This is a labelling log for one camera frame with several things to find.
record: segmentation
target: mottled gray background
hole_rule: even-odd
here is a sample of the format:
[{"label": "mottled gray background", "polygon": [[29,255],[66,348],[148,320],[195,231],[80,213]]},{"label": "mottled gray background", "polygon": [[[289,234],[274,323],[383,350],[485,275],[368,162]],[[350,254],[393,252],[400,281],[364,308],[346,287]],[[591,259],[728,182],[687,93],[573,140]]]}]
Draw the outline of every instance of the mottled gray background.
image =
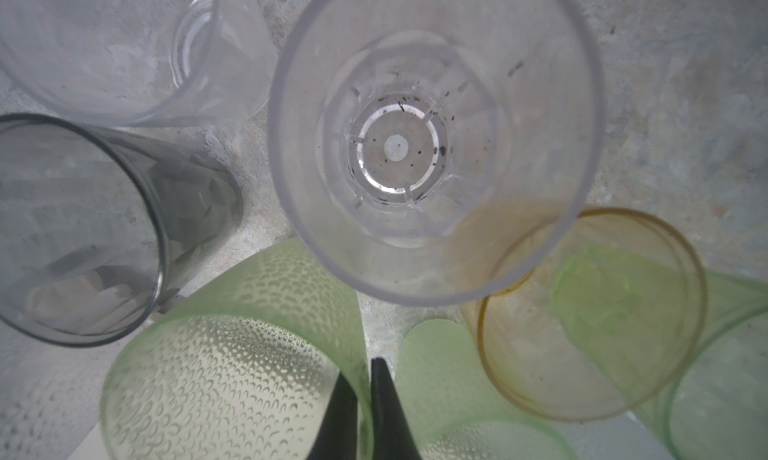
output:
[{"label": "mottled gray background", "polygon": [[[309,0],[259,0],[279,48]],[[606,76],[605,150],[590,202],[676,225],[705,265],[768,281],[768,0],[577,0]],[[43,112],[0,76],[0,111]],[[266,158],[266,112],[200,129],[142,129],[232,169],[242,226],[185,293],[291,234]],[[402,337],[456,308],[407,309],[361,295],[371,356],[395,363]],[[559,426],[583,459],[670,458],[627,416]]]}]

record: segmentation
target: textured green cup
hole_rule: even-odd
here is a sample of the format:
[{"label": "textured green cup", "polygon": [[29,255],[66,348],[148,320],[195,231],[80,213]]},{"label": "textured green cup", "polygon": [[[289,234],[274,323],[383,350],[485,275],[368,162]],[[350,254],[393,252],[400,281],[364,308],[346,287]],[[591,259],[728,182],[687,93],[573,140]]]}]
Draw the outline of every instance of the textured green cup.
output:
[{"label": "textured green cup", "polygon": [[134,339],[101,395],[113,460],[303,460],[338,373],[372,454],[365,338],[356,293],[298,239],[259,252]]},{"label": "textured green cup", "polygon": [[768,458],[768,285],[708,272],[694,360],[635,413],[679,460]]},{"label": "textured green cup", "polygon": [[395,385],[423,460],[576,459],[552,427],[496,391],[469,331],[453,321],[408,333]]}]

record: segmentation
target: black speck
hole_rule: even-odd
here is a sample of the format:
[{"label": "black speck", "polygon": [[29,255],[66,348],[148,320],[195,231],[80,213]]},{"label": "black speck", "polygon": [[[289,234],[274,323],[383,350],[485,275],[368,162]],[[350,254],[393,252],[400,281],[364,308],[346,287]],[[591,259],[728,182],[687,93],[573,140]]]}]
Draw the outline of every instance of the black speck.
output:
[{"label": "black speck", "polygon": [[518,64],[514,65],[513,68],[510,68],[509,71],[507,71],[507,76],[512,78],[512,75],[514,75],[514,72],[517,70],[520,70],[521,68],[523,68],[523,62],[518,61]]}]

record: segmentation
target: concrete surface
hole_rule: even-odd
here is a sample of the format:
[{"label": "concrete surface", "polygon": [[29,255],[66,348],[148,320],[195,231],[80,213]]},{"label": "concrete surface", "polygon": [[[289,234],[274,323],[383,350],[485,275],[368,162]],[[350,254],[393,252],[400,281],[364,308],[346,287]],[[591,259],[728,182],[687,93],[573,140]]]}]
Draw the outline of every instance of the concrete surface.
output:
[{"label": "concrete surface", "polygon": [[[309,0],[260,0],[278,48]],[[708,268],[768,281],[768,0],[577,0],[604,59],[606,145],[590,202],[676,225]],[[0,78],[0,111],[43,111]],[[142,133],[232,169],[245,220],[183,293],[291,234],[266,159],[266,113],[243,123]],[[456,309],[360,298],[371,355],[394,359],[410,327]],[[560,426],[583,459],[666,459],[628,417]]]}]

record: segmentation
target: white circle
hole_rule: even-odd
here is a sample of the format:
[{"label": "white circle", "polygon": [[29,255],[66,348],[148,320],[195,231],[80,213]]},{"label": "white circle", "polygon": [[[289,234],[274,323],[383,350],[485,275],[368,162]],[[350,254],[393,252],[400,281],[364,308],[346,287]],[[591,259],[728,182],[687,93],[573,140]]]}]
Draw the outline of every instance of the white circle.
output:
[{"label": "white circle", "polygon": [[408,154],[408,140],[403,135],[392,135],[384,142],[384,156],[398,162]]}]

